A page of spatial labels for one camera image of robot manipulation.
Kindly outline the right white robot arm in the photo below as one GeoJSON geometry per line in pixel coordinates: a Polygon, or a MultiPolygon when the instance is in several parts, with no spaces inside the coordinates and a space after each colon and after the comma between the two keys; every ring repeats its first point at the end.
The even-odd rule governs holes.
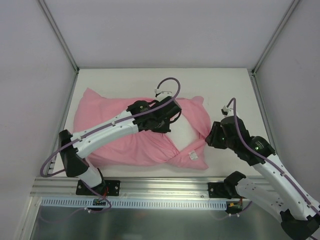
{"type": "Polygon", "coordinates": [[[320,203],[294,180],[268,141],[261,136],[251,136],[240,118],[228,116],[213,122],[205,141],[210,147],[232,150],[259,172],[275,191],[272,194],[235,171],[222,183],[209,187],[210,194],[226,199],[249,199],[279,221],[283,231],[293,240],[306,240],[319,230],[320,203]]]}

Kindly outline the pink pillowcase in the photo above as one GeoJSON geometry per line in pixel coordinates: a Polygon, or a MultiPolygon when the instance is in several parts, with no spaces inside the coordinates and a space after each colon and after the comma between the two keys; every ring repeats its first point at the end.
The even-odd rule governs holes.
{"type": "MultiPolygon", "coordinates": [[[[82,132],[102,124],[124,111],[138,98],[106,98],[87,88],[78,104],[73,120],[73,132],[82,132]]],[[[203,106],[204,98],[177,98],[191,126],[199,138],[182,151],[177,150],[166,133],[141,131],[114,140],[92,152],[87,158],[95,167],[107,165],[155,166],[169,164],[179,168],[204,171],[205,138],[210,133],[210,116],[203,106]],[[198,159],[193,161],[189,152],[195,151],[198,159]]]]}

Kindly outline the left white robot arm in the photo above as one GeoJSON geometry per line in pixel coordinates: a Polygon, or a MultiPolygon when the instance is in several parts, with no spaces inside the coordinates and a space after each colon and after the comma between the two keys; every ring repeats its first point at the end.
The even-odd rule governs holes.
{"type": "Polygon", "coordinates": [[[141,131],[168,133],[170,124],[181,113],[180,105],[171,96],[161,101],[138,100],[119,115],[90,129],[75,133],[61,131],[59,154],[66,176],[79,178],[93,195],[102,194],[106,189],[104,177],[86,157],[110,142],[141,131]]]}

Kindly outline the white pillow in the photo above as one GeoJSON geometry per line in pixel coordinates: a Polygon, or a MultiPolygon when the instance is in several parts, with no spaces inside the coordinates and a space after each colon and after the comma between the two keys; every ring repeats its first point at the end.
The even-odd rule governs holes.
{"type": "Polygon", "coordinates": [[[199,138],[198,132],[183,114],[175,122],[171,123],[169,128],[170,132],[166,133],[166,136],[180,152],[199,138]]]}

